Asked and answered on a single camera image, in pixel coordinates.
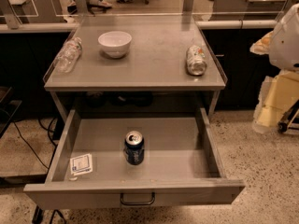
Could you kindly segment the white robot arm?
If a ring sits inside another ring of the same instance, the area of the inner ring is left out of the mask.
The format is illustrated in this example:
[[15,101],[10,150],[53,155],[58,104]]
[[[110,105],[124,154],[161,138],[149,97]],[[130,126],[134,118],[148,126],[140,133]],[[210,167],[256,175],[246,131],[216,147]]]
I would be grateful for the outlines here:
[[293,5],[274,30],[249,50],[258,55],[267,54],[270,64],[279,69],[274,77],[265,77],[253,114],[253,130],[267,133],[278,126],[299,100],[299,4]]

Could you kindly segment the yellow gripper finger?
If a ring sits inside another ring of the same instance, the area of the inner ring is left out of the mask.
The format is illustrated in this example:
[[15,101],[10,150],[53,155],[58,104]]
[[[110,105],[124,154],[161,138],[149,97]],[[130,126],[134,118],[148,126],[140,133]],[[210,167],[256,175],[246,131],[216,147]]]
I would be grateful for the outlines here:
[[257,55],[267,55],[270,50],[272,35],[273,32],[264,35],[261,39],[251,45],[249,51]]
[[270,132],[298,100],[298,72],[281,70],[275,77],[266,76],[253,113],[252,129],[257,133]]

